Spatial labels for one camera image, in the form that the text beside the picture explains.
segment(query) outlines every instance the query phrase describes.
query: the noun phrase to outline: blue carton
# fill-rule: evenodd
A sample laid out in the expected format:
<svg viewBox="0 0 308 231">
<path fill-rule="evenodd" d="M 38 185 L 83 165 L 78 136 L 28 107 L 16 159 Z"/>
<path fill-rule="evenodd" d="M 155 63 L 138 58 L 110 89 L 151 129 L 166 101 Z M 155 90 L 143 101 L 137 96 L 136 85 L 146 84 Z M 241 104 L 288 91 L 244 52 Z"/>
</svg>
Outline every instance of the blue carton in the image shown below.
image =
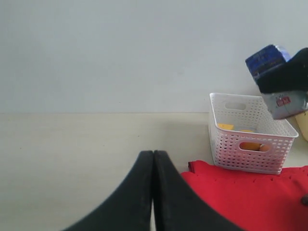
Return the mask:
<svg viewBox="0 0 308 231">
<path fill-rule="evenodd" d="M 254 81 L 264 73 L 286 63 L 290 54 L 282 47 L 268 45 L 245 60 Z M 308 96 L 304 91 L 262 94 L 273 119 L 285 119 L 308 110 Z"/>
</svg>

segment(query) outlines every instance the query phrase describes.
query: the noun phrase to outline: yellow object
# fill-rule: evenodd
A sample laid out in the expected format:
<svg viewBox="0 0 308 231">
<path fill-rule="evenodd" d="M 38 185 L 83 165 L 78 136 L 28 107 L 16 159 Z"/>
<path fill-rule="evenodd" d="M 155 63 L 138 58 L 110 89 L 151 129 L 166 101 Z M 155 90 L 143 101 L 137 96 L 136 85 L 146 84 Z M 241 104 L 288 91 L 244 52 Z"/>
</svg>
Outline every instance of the yellow object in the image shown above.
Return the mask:
<svg viewBox="0 0 308 231">
<path fill-rule="evenodd" d="M 251 131 L 251 130 L 240 130 L 240 131 L 245 131 L 245 132 L 254 132 L 254 131 Z"/>
<path fill-rule="evenodd" d="M 225 129 L 225 130 L 233 130 L 234 125 L 232 124 L 217 124 L 219 128 Z"/>
<path fill-rule="evenodd" d="M 243 150 L 250 150 L 250 151 L 259 151 L 261 144 L 259 143 L 250 143 L 250 142 L 243 142 L 240 144 L 240 148 Z"/>
<path fill-rule="evenodd" d="M 295 116 L 300 131 L 303 134 L 305 140 L 308 141 L 308 112 L 303 112 Z"/>
</svg>

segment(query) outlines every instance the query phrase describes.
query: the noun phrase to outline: yellow container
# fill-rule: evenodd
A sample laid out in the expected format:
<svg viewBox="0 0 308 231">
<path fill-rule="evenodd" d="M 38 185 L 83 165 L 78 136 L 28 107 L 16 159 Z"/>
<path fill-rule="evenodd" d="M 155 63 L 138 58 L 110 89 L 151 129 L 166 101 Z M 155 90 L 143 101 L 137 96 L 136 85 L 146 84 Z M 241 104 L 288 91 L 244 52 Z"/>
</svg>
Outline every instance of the yellow container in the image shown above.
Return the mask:
<svg viewBox="0 0 308 231">
<path fill-rule="evenodd" d="M 308 112 L 303 112 L 295 116 L 300 131 L 305 140 L 308 141 Z"/>
</svg>

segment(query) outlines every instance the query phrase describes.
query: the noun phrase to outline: beige table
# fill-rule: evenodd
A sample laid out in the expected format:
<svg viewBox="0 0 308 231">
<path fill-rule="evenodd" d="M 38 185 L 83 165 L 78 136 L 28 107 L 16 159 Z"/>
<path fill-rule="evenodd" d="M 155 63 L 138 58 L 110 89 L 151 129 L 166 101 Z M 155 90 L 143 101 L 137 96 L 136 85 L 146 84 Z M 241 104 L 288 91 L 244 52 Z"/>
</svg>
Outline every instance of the beige table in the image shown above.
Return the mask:
<svg viewBox="0 0 308 231">
<path fill-rule="evenodd" d="M 212 163 L 207 114 L 0 114 L 0 230 L 58 231 L 100 204 L 141 150 Z M 285 166 L 308 165 L 297 138 Z"/>
</svg>

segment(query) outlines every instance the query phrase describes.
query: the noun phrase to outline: white plastic basket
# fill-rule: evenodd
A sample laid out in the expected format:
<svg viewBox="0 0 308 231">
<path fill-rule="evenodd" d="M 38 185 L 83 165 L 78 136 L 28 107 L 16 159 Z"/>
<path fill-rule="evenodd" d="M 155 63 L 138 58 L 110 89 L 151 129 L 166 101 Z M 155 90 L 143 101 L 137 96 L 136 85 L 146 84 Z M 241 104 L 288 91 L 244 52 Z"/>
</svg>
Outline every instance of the white plastic basket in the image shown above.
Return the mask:
<svg viewBox="0 0 308 231">
<path fill-rule="evenodd" d="M 232 124 L 225 130 L 217 123 Z M 210 94 L 209 136 L 214 164 L 228 169 L 280 174 L 297 131 L 287 120 L 273 120 L 262 97 Z M 242 142 L 266 144 L 266 152 L 243 150 Z"/>
</svg>

